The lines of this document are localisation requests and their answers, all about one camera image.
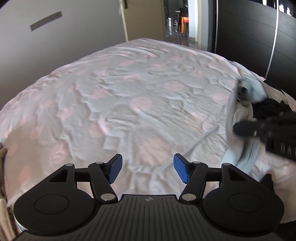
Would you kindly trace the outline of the light grey-blue garment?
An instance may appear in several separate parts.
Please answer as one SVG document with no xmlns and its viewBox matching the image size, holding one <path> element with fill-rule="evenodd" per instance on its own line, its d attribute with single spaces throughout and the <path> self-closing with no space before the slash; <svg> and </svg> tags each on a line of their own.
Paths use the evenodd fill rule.
<svg viewBox="0 0 296 241">
<path fill-rule="evenodd" d="M 240 121 L 253 120 L 253 103 L 259 103 L 268 98 L 263 84 L 253 77 L 238 78 L 228 99 L 226 116 L 226 140 L 228 149 L 221 164 L 230 163 L 250 174 L 259 153 L 259 139 L 243 138 L 233 132 L 233 126 Z"/>
</svg>

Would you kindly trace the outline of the black cloth at bed edge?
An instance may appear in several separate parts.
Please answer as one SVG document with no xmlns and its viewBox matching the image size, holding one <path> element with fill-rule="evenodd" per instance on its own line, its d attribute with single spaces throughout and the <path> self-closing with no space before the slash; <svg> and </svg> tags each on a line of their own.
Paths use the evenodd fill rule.
<svg viewBox="0 0 296 241">
<path fill-rule="evenodd" d="M 274 192 L 274 183 L 272 180 L 272 175 L 270 173 L 264 175 L 264 177 L 260 180 L 260 184 Z"/>
</svg>

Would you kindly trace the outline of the dark wardrobe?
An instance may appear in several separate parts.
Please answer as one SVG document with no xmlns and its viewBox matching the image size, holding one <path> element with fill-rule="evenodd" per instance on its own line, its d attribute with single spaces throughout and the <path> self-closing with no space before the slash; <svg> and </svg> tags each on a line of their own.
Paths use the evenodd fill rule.
<svg viewBox="0 0 296 241">
<path fill-rule="evenodd" d="M 217 1 L 214 45 L 295 97 L 295 1 Z"/>
</svg>

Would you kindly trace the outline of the pink dotted bed cover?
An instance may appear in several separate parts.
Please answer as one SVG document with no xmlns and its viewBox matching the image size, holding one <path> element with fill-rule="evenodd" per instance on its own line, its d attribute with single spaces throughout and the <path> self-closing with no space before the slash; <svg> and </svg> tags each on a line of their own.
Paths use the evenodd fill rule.
<svg viewBox="0 0 296 241">
<path fill-rule="evenodd" d="M 217 167 L 237 79 L 264 78 L 219 55 L 138 39 L 64 65 L 1 110 L 9 206 L 66 163 L 123 156 L 118 195 L 180 193 L 172 160 Z"/>
</svg>

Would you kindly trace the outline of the cream knitted blanket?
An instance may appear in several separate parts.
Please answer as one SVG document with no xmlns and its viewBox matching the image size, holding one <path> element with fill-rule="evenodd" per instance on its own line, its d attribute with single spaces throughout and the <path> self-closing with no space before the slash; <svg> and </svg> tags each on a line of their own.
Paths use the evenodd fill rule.
<svg viewBox="0 0 296 241">
<path fill-rule="evenodd" d="M 7 149 L 1 143 L 1 240 L 14 240 L 16 237 L 15 230 L 11 223 L 11 217 L 7 208 L 6 192 L 4 189 L 4 159 Z"/>
</svg>

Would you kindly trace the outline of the orange stool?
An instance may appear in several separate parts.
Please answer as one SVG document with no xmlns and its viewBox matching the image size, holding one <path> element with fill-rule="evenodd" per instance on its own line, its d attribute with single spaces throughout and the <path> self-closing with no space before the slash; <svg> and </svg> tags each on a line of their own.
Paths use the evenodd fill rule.
<svg viewBox="0 0 296 241">
<path fill-rule="evenodd" d="M 180 32 L 182 36 L 187 34 L 187 28 L 189 25 L 189 18 L 186 16 L 181 17 L 181 25 L 180 25 Z"/>
</svg>

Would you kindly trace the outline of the beige room door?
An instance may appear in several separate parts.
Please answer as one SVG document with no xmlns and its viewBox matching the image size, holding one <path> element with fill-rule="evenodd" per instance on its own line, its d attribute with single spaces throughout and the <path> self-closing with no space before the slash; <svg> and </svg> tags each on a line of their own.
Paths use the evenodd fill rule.
<svg viewBox="0 0 296 241">
<path fill-rule="evenodd" d="M 165 14 L 162 0 L 119 1 L 126 41 L 140 38 L 165 40 Z"/>
</svg>

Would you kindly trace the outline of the grey wall plate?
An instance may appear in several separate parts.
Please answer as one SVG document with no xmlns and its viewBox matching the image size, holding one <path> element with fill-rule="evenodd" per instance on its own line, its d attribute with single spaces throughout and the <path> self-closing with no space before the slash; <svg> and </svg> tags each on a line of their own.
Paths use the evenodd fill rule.
<svg viewBox="0 0 296 241">
<path fill-rule="evenodd" d="M 35 22 L 33 24 L 31 24 L 30 25 L 30 30 L 34 31 L 34 30 L 42 27 L 43 25 L 48 24 L 48 23 L 50 23 L 50 22 L 52 22 L 52 21 L 54 21 L 56 19 L 59 19 L 61 17 L 62 17 L 62 12 L 61 11 L 53 13 L 53 14 L 51 14 L 51 15 L 49 15 L 49 16 L 41 19 L 41 20 L 38 20 L 37 22 Z"/>
</svg>

